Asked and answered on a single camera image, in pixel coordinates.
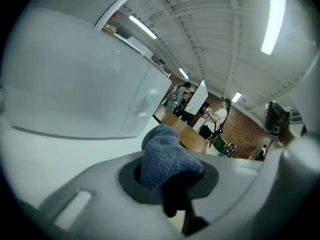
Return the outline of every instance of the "wooden desk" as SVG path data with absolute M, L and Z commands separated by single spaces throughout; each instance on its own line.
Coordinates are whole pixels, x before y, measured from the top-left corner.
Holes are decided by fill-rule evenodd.
M 159 124 L 166 124 L 174 128 L 180 137 L 182 147 L 202 153 L 206 152 L 208 142 L 164 105 L 160 104 L 157 107 L 153 117 Z

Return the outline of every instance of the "gray plastic housing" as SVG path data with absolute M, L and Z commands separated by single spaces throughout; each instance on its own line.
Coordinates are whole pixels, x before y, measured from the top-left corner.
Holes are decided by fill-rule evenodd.
M 174 229 L 161 205 L 137 203 L 122 189 L 120 169 L 142 151 L 86 169 L 50 195 L 39 211 L 53 222 L 78 191 L 87 191 L 92 198 L 68 230 L 80 239 L 267 239 L 288 221 L 320 178 L 319 139 L 308 135 L 286 150 L 269 153 L 264 162 L 189 152 L 219 174 L 213 191 L 191 202 L 195 214 L 210 225 L 189 237 Z

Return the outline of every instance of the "whiteboard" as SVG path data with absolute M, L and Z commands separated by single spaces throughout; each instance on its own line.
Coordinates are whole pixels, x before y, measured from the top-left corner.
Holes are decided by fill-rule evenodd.
M 198 110 L 201 108 L 203 103 L 206 101 L 208 97 L 207 85 L 205 79 L 202 79 L 198 88 L 196 89 L 194 95 L 192 96 L 189 103 L 186 105 L 184 111 L 196 115 Z

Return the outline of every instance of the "fluorescent light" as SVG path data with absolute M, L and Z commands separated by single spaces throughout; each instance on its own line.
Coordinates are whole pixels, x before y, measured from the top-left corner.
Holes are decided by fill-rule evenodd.
M 153 39 L 157 39 L 157 36 L 135 16 L 130 15 L 129 19 L 132 20 L 135 24 L 137 24 L 140 28 L 142 28 L 142 30 L 144 30 L 150 37 L 152 37 Z
M 233 99 L 232 99 L 232 102 L 237 102 L 237 100 L 239 100 L 239 98 L 241 97 L 241 93 L 240 92 L 237 92 L 235 95 L 234 95 L 234 97 L 233 97 Z
M 185 79 L 189 79 L 189 77 L 187 76 L 187 74 L 184 72 L 184 70 L 181 68 L 181 67 L 179 67 L 179 71 L 181 72 L 181 74 L 184 76 L 184 78 Z
M 271 55 L 284 21 L 287 0 L 270 0 L 269 20 L 261 51 Z

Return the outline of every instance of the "blue cloth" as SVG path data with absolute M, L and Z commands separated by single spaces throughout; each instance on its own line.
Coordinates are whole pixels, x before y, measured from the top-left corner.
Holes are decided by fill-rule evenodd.
M 196 179 L 204 172 L 201 162 L 179 146 L 175 130 L 160 124 L 147 133 L 141 148 L 140 183 L 154 192 L 161 193 L 162 185 L 179 173 L 190 172 Z

